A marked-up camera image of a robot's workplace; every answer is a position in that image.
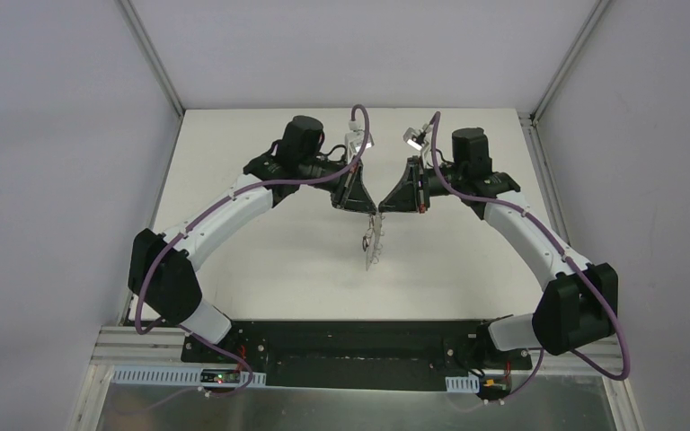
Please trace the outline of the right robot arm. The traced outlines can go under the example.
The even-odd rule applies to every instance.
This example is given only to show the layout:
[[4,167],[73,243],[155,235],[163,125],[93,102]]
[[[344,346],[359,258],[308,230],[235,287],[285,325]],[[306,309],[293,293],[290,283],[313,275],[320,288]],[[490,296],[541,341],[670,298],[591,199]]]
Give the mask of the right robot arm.
[[615,334],[615,270],[575,252],[531,212],[519,185],[493,170],[483,129],[455,130],[453,160],[438,167],[430,160],[432,134],[431,125],[406,130],[404,140],[419,154],[408,158],[379,211],[423,214],[433,197],[462,195],[463,203],[512,246],[542,289],[534,312],[483,324],[473,345],[478,363],[497,367],[521,347],[560,355]]

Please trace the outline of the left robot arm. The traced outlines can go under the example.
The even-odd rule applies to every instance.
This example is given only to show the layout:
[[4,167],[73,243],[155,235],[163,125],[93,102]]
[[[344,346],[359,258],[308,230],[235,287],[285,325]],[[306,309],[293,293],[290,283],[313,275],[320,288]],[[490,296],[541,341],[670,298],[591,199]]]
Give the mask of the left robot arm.
[[128,289],[137,297],[137,308],[148,306],[163,321],[204,339],[203,349],[215,362],[231,361],[238,350],[238,339],[229,333],[232,321],[205,299],[197,277],[207,258],[303,186],[328,192],[337,209],[376,211],[361,183],[361,157],[373,144],[369,121],[349,121],[345,153],[339,160],[322,153],[324,140],[321,121],[297,115],[282,138],[251,159],[235,182],[200,213],[162,233],[148,228],[139,232],[128,272]]

